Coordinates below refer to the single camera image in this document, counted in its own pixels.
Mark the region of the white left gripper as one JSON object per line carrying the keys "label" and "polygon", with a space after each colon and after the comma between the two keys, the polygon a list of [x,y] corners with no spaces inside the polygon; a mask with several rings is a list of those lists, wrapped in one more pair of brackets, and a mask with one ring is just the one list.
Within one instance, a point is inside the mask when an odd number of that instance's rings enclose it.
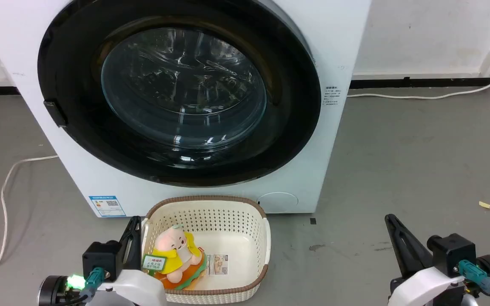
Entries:
{"label": "white left gripper", "polygon": [[161,281],[140,271],[142,260],[142,218],[131,217],[120,238],[122,270],[116,281],[97,289],[98,306],[166,306]]}

